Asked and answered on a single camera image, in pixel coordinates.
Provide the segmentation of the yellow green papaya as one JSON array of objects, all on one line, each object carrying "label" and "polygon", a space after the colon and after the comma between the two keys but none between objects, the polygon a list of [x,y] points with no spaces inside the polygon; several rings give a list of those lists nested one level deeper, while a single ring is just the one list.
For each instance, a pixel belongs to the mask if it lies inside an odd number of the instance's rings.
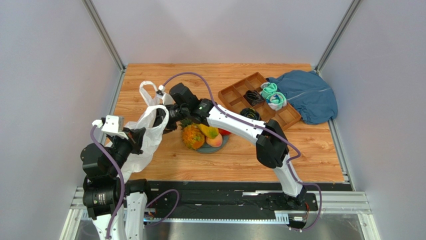
[{"label": "yellow green papaya", "polygon": [[197,127],[207,138],[210,139],[214,139],[220,134],[219,129],[216,127],[207,126],[204,124],[197,124]]}]

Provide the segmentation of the white plastic bag lemon print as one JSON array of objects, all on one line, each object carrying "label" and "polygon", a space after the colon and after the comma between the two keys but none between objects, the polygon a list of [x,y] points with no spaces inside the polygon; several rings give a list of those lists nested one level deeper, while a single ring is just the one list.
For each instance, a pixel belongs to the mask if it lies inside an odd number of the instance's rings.
[{"label": "white plastic bag lemon print", "polygon": [[167,110],[164,105],[160,104],[160,101],[163,101],[164,103],[171,103],[172,98],[167,93],[163,96],[162,99],[152,97],[146,91],[144,86],[152,86],[155,91],[158,90],[157,86],[151,81],[143,81],[139,85],[139,93],[144,99],[147,108],[140,116],[138,121],[129,121],[124,125],[124,127],[129,129],[146,128],[142,144],[143,153],[139,155],[130,154],[120,169],[122,173],[122,179],[125,182],[129,180],[133,173],[141,172],[151,163],[154,157],[154,153],[162,141],[163,131],[165,130],[169,120],[169,113],[167,113],[164,121],[159,126],[153,127],[156,116],[156,109],[161,108]]}]

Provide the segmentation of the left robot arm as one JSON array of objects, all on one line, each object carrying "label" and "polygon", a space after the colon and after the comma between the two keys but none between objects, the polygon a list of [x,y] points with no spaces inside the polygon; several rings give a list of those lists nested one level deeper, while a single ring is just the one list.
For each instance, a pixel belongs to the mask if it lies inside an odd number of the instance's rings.
[{"label": "left robot arm", "polygon": [[152,197],[146,179],[124,181],[121,169],[131,154],[142,154],[146,129],[122,131],[124,137],[109,136],[112,146],[100,144],[90,131],[92,143],[80,153],[83,205],[101,240],[142,240],[145,208]]}]

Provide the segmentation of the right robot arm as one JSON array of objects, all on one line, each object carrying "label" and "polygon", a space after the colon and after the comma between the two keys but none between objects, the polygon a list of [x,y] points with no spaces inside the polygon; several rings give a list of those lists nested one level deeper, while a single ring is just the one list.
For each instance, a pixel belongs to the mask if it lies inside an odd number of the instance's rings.
[{"label": "right robot arm", "polygon": [[156,90],[156,98],[162,100],[169,114],[165,132],[174,131],[177,122],[188,119],[244,138],[256,147],[257,160],[274,171],[288,205],[292,208],[304,205],[307,190],[291,163],[291,144],[277,121],[264,122],[244,117],[211,99],[198,98],[182,83],[173,86],[168,93],[161,85]]}]

